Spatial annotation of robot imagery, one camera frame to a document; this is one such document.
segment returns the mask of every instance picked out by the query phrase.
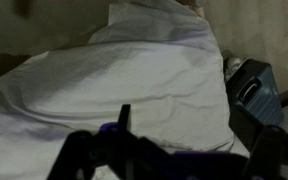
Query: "white fabric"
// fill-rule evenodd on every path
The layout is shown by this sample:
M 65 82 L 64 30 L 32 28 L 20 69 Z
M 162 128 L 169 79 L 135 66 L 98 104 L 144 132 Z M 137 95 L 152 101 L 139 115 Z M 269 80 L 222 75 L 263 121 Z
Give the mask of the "white fabric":
M 233 140 L 208 23 L 175 1 L 140 3 L 112 5 L 88 46 L 41 54 L 0 78 L 0 179 L 45 179 L 69 132 L 116 121 L 126 103 L 132 132 L 161 146 Z

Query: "black plastic object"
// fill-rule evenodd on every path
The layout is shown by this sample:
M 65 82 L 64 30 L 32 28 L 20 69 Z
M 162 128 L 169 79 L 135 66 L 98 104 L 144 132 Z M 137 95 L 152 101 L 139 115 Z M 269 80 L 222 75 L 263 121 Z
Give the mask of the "black plastic object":
M 227 82 L 226 88 L 231 109 L 230 119 L 238 118 L 234 114 L 234 108 L 238 108 L 250 113 L 263 125 L 278 125 L 283 120 L 270 64 L 247 60 Z

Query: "black device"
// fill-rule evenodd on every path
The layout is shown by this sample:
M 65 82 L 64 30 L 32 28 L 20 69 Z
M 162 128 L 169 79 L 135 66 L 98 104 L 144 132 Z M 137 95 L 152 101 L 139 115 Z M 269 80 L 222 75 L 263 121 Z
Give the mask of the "black device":
M 102 165 L 126 180 L 275 180 L 281 178 L 281 164 L 288 165 L 288 134 L 277 126 L 264 126 L 245 109 L 233 107 L 239 121 L 230 122 L 230 127 L 251 152 L 250 158 L 229 152 L 168 154 L 129 132 L 130 108 L 123 105 L 118 122 L 102 125 L 94 136 L 87 131 L 70 134 L 48 180 L 89 180 Z

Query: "bed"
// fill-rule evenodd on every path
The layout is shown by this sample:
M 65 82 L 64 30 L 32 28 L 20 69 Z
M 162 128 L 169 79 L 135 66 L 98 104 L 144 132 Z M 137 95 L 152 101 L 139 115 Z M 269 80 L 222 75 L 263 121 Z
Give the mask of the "bed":
M 163 148 L 229 149 L 222 63 L 209 24 L 176 1 L 112 4 L 86 46 L 0 78 L 0 179 L 45 179 L 69 133 L 96 133 L 122 104 L 132 105 L 132 132 Z

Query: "wrinkled cloth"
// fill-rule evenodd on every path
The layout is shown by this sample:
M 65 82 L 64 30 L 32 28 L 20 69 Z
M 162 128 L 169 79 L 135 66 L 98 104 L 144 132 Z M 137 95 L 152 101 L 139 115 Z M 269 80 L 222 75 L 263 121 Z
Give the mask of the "wrinkled cloth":
M 96 133 L 122 104 L 132 105 L 131 131 L 161 147 L 232 143 L 222 63 L 209 24 L 177 2 L 111 5 L 87 46 L 0 78 L 0 179 L 45 179 L 70 132 Z

